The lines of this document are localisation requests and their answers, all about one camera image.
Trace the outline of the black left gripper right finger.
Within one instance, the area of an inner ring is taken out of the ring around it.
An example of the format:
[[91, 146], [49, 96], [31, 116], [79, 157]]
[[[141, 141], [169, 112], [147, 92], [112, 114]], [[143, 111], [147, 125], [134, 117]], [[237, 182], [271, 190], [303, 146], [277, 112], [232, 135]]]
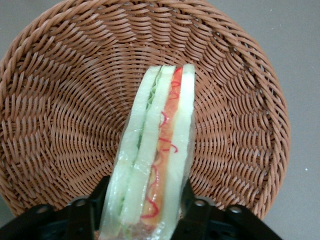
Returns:
[[225, 212], [218, 209], [211, 198], [195, 195], [191, 182], [188, 179], [182, 190], [179, 220], [222, 222], [225, 220]]

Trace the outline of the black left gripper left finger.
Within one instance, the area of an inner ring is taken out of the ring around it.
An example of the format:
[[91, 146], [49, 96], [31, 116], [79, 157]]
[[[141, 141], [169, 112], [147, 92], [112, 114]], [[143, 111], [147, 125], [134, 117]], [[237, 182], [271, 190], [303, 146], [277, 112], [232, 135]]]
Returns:
[[110, 177], [104, 176], [88, 198], [80, 198], [70, 206], [67, 236], [94, 236], [99, 229]]

